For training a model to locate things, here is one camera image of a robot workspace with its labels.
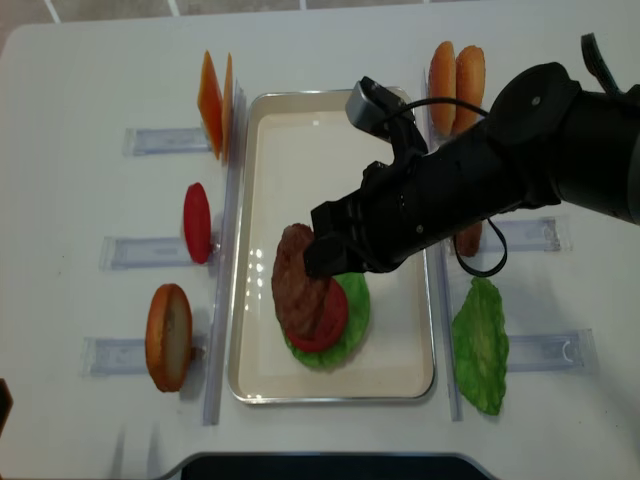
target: tray rim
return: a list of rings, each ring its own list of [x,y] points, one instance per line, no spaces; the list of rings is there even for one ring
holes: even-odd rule
[[[401,96],[403,98],[403,100],[405,100],[405,102],[409,103],[411,101],[411,98],[409,97],[409,95],[407,94],[407,92],[405,90],[403,90],[402,88],[399,87],[386,87],[389,90],[394,91],[396,94],[398,94],[399,96]],[[245,197],[247,195],[246,192],[246,173],[247,173],[247,162],[246,162],[246,153],[247,153],[247,146],[249,144],[249,125],[251,123],[251,118],[252,118],[252,114],[256,108],[256,106],[263,101],[265,98],[270,98],[270,97],[286,97],[286,96],[307,96],[307,95],[323,95],[323,94],[335,94],[335,93],[347,93],[347,92],[351,92],[351,89],[336,89],[336,90],[302,90],[302,91],[298,91],[298,92],[276,92],[276,93],[264,93],[261,95],[258,95],[252,102],[251,102],[251,106],[249,107],[249,111],[247,112],[247,117],[246,117],[246,126],[245,126],[245,131],[246,131],[246,137],[244,139],[244,161],[242,162],[242,185],[241,187],[238,189],[238,211],[236,212],[236,227],[237,227],[237,232],[240,232],[242,229],[242,220],[244,217],[244,200]],[[428,270],[428,261],[427,261],[427,251],[426,249],[424,249],[421,252],[421,257],[422,257],[422,271],[424,273],[424,293],[425,293],[425,304],[426,304],[426,312],[427,315],[429,316],[428,321],[429,321],[429,328],[428,331],[431,335],[431,361],[433,363],[433,374],[431,375],[431,381],[427,384],[427,386],[425,387],[424,391],[420,392],[417,395],[414,396],[410,396],[410,397],[393,397],[393,396],[357,396],[357,397],[261,397],[261,398],[248,398],[246,396],[244,396],[243,394],[239,393],[236,391],[236,389],[234,388],[234,385],[231,382],[231,377],[229,375],[230,373],[230,369],[231,369],[231,348],[232,348],[232,344],[233,344],[233,337],[234,337],[234,332],[235,329],[237,328],[236,322],[235,322],[235,314],[236,314],[236,305],[235,305],[235,296],[236,296],[236,289],[237,289],[237,281],[238,281],[238,267],[239,267],[239,253],[240,253],[240,233],[238,233],[238,242],[236,244],[236,247],[234,249],[233,252],[233,282],[232,285],[234,285],[233,293],[232,293],[232,298],[230,298],[230,308],[229,308],[229,313],[228,313],[228,322],[230,322],[230,326],[231,326],[231,330],[229,332],[229,339],[228,339],[228,348],[229,351],[227,352],[227,361],[225,362],[225,373],[226,373],[226,378],[227,378],[227,385],[229,387],[229,390],[231,391],[231,393],[233,394],[233,396],[235,397],[236,400],[240,401],[241,403],[245,404],[245,405],[286,405],[286,404],[325,404],[325,403],[331,403],[331,404],[335,404],[335,403],[357,403],[357,402],[362,402],[362,403],[376,403],[376,402],[383,402],[383,403],[389,403],[389,402],[393,402],[393,403],[406,403],[406,402],[417,402],[421,399],[423,399],[427,393],[431,390],[431,388],[434,385],[435,382],[435,378],[437,375],[437,365],[436,365],[436,354],[435,354],[435,343],[434,343],[434,334],[433,334],[433,309],[431,307],[431,291],[430,291],[430,283],[429,283],[429,270]]]

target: bottom bun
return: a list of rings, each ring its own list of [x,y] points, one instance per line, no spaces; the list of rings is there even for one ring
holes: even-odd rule
[[[182,288],[162,285],[156,290],[147,319],[147,369],[161,392],[180,390],[191,362],[192,318]]]

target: robotic arm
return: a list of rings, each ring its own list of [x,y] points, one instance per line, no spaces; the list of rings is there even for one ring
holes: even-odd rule
[[[582,49],[604,94],[583,91],[558,63],[530,68],[487,118],[432,154],[415,105],[364,77],[347,116],[390,142],[394,161],[372,163],[358,190],[313,209],[307,274],[390,272],[497,213],[562,200],[640,224],[640,85],[617,88],[593,34]]]

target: burger patty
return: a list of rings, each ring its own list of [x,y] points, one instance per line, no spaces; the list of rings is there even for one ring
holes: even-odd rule
[[[480,238],[482,237],[482,222],[475,223],[470,227],[458,232],[455,237],[458,253],[463,257],[473,257],[480,249]]]
[[[313,231],[296,223],[284,229],[271,277],[276,317],[282,328],[310,339],[322,318],[329,278],[313,279],[304,269],[303,253],[313,241]]]

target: red tomato slice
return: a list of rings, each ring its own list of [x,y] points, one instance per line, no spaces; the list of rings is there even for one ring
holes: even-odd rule
[[[329,283],[324,305],[324,313],[312,339],[298,338],[293,333],[286,332],[291,343],[303,352],[323,352],[333,347],[344,332],[349,319],[349,303],[344,290],[334,279]]]
[[[184,237],[191,260],[206,263],[211,255],[211,213],[207,194],[200,183],[194,183],[187,189],[184,198]]]

